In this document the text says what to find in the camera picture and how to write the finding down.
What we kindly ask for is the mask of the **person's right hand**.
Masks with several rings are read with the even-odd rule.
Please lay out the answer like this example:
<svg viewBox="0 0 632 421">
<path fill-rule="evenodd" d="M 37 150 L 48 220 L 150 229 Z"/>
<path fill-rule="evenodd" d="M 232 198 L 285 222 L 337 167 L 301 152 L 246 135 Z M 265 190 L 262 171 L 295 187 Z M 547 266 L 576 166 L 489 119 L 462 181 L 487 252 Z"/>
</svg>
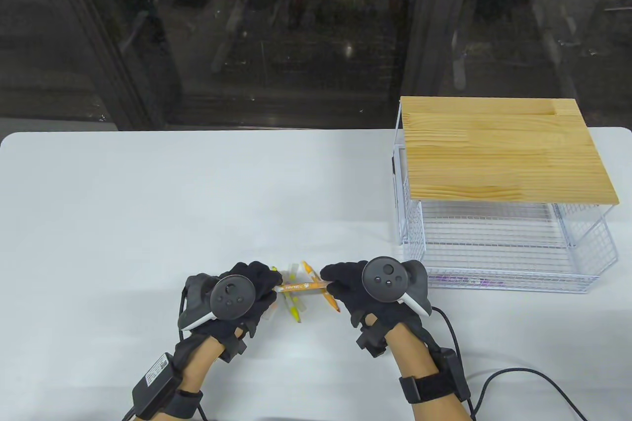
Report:
<svg viewBox="0 0 632 421">
<path fill-rule="evenodd" d="M 386 351 L 386 334 L 402 323 L 431 352 L 440 352 L 440 347 L 423 328 L 419 315 L 413 309 L 399 302 L 380 302 L 369 295 L 361 280 L 367 263 L 368 261 L 337 263 L 327 265 L 321 270 L 322 278 L 329 281 L 327 291 L 345 304 L 351 315 L 352 326 L 361 330 L 357 345 L 376 358 Z"/>
</svg>

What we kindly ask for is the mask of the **person's left hand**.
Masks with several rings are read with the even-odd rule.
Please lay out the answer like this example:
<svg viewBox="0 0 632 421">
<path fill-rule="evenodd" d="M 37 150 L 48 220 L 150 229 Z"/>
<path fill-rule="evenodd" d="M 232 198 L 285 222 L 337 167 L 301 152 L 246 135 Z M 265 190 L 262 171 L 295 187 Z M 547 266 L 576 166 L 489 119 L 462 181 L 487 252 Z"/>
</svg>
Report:
<svg viewBox="0 0 632 421">
<path fill-rule="evenodd" d="M 199 273 L 189 276 L 183 289 L 185 308 L 178 330 L 190 332 L 176 345 L 174 366 L 183 370 L 193 353 L 210 338 L 222 347 L 219 357 L 229 363 L 246 350 L 245 335 L 255 335 L 262 315 L 277 299 L 275 287 L 282 283 L 277 270 L 254 261 L 237 263 L 219 276 Z"/>
</svg>

